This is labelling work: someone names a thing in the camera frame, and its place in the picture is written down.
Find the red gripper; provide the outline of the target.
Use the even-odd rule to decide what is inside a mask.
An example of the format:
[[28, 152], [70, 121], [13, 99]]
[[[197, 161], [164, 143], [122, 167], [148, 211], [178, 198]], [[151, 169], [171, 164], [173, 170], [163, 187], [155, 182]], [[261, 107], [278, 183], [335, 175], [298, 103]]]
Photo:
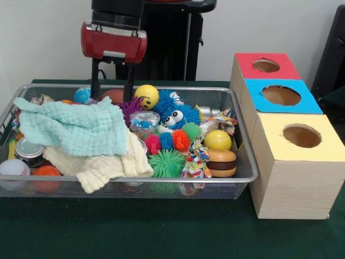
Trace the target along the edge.
[[[99, 63], [103, 57], [122, 58], [126, 63], [138, 64], [147, 49], [147, 33], [142, 30], [126, 30], [93, 23], [81, 26], [81, 49], [92, 59], [91, 98], [99, 96]], [[123, 101], [130, 102], [133, 95], [136, 66], [129, 66], [123, 88]]]

